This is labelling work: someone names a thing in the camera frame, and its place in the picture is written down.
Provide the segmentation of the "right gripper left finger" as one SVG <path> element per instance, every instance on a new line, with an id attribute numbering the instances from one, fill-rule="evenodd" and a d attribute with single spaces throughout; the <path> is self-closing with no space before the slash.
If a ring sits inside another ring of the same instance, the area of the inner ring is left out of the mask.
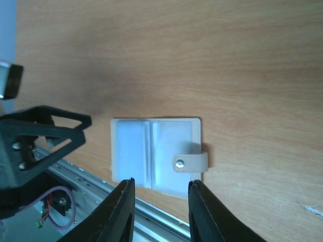
<path id="1" fill-rule="evenodd" d="M 61 242 L 132 241 L 135 219 L 135 179 L 125 179 Z"/>

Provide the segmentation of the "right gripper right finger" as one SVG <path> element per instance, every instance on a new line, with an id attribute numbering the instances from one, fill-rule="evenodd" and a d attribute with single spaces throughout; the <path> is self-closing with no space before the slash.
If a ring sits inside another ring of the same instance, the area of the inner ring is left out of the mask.
<path id="1" fill-rule="evenodd" d="M 188 185 L 192 241 L 265 241 L 241 222 L 201 181 Z"/>

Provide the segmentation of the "beige leather card holder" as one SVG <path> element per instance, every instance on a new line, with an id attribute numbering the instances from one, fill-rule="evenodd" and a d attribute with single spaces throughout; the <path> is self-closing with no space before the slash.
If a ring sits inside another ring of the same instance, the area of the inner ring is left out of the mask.
<path id="1" fill-rule="evenodd" d="M 198 117 L 114 118 L 111 120 L 111 172 L 114 182 L 186 199 L 188 184 L 208 170 Z"/>

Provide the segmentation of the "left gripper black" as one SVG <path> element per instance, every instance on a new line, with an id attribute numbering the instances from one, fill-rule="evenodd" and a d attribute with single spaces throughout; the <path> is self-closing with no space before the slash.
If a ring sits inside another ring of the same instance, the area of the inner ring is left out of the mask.
<path id="1" fill-rule="evenodd" d="M 77 120 L 81 124 L 74 129 L 55 127 L 53 116 Z M 85 144 L 83 130 L 90 126 L 89 115 L 45 105 L 1 116 L 1 219 L 13 217 L 21 207 L 34 200 L 22 196 L 31 190 L 27 183 Z M 39 136 L 56 139 L 59 144 L 66 140 L 70 142 L 36 161 L 33 149 Z"/>

